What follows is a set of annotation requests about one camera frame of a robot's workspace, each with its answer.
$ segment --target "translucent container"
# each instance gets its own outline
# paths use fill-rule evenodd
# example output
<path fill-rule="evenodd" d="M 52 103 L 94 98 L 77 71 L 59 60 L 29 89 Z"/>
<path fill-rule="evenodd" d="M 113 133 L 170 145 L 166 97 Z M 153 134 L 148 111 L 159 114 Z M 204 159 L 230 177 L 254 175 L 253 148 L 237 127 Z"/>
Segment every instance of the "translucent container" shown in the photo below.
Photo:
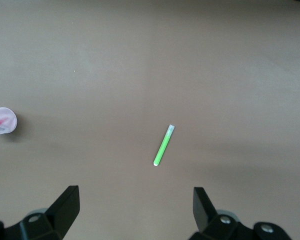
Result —
<path fill-rule="evenodd" d="M 0 134 L 8 134 L 17 127 L 17 117 L 13 111 L 0 107 Z"/>

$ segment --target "gray table surface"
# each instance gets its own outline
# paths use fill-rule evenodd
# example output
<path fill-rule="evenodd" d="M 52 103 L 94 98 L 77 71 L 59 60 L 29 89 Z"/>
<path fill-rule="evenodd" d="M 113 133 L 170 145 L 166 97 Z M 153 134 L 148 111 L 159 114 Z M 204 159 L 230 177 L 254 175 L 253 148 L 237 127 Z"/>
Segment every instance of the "gray table surface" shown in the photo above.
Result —
<path fill-rule="evenodd" d="M 300 240 L 300 2 L 2 0 L 0 107 L 6 226 L 79 185 L 66 240 L 186 240 L 197 186 Z"/>

